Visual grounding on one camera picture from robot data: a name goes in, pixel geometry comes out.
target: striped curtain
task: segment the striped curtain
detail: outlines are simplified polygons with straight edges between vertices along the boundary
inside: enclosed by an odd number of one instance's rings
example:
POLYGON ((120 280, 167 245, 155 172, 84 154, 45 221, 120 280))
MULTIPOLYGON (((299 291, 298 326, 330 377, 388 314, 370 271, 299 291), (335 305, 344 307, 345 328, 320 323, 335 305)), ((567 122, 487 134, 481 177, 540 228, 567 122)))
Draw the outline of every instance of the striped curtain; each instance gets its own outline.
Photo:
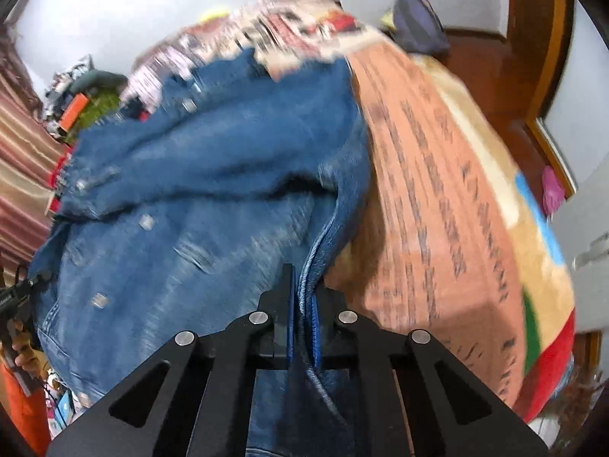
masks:
POLYGON ((45 241, 48 178, 63 146, 35 120, 41 102, 5 28, 0 27, 0 252, 7 284, 45 241))

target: pink object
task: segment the pink object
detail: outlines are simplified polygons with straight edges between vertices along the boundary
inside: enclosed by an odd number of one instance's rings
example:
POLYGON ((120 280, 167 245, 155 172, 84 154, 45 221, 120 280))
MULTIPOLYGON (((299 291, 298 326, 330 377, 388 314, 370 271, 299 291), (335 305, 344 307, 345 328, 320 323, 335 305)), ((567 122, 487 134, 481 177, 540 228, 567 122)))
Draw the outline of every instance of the pink object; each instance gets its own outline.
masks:
POLYGON ((546 216, 552 216, 564 203, 564 189, 558 181, 556 173, 549 166, 543 169, 541 184, 543 185, 543 211, 546 216))

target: red fabric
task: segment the red fabric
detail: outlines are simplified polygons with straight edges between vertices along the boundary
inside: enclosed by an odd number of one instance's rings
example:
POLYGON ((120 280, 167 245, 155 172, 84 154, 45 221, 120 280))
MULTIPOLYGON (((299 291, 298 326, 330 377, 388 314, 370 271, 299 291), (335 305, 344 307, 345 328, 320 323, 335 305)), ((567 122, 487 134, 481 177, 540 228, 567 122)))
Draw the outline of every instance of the red fabric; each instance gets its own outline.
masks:
POLYGON ((51 201, 51 204, 49 205, 49 211, 52 211, 53 213, 57 213, 59 211, 59 199, 57 199, 56 197, 54 197, 53 201, 51 201))
POLYGON ((15 427, 32 447, 36 455, 45 457, 51 443, 49 423, 46 419, 45 393, 40 388, 27 397, 14 376, 4 365, 0 368, 8 395, 8 413, 15 427))
POLYGON ((63 166, 66 164, 66 160, 68 159, 68 155, 74 150, 73 147, 70 147, 66 150, 65 154, 62 155, 59 160, 57 160, 57 163, 55 165, 55 167, 53 168, 53 171, 51 172, 51 174, 49 175, 49 187, 51 189, 55 189, 55 182, 57 181, 57 177, 59 176, 59 172, 62 171, 63 166))
POLYGON ((574 337, 575 311, 572 311, 556 340, 541 353, 531 371, 525 376, 513 408, 525 422, 529 423, 537 417, 546 402, 550 400, 571 357, 574 337))

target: hand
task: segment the hand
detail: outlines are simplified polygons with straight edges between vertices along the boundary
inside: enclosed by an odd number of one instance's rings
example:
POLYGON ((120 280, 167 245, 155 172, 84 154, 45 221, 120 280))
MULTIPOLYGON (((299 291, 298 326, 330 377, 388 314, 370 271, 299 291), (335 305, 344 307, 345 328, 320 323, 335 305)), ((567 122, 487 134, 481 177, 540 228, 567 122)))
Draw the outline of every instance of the hand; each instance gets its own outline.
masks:
MULTIPOLYGON (((33 376, 46 381, 49 373, 46 370, 43 371, 43 367, 48 366, 48 361, 46 360, 45 355, 42 352, 32 348, 30 343, 32 336, 28 332, 23 331, 23 323, 20 321, 15 321, 14 328, 18 332, 18 335, 13 339, 12 348, 14 351, 19 353, 14 360, 14 363, 20 368, 23 368, 24 371, 27 371, 33 376)), ((4 346, 0 342, 0 355, 2 362, 5 363, 4 355, 2 355, 3 348, 4 346)))

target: orange blanket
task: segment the orange blanket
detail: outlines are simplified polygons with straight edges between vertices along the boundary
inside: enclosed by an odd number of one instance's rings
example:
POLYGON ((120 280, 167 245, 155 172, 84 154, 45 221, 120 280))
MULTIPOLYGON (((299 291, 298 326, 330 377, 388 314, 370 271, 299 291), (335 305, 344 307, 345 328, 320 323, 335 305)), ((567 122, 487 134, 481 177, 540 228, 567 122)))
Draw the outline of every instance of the orange blanket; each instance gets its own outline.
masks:
POLYGON ((403 52, 379 43, 349 63, 376 190, 326 283, 384 328, 429 329, 512 406, 526 354, 521 285, 479 160, 403 52))
POLYGON ((13 375, 0 365, 2 381, 7 392, 8 415, 23 438, 39 457, 44 457, 51 443, 49 423, 46 419, 45 393, 42 388, 26 397, 13 375))

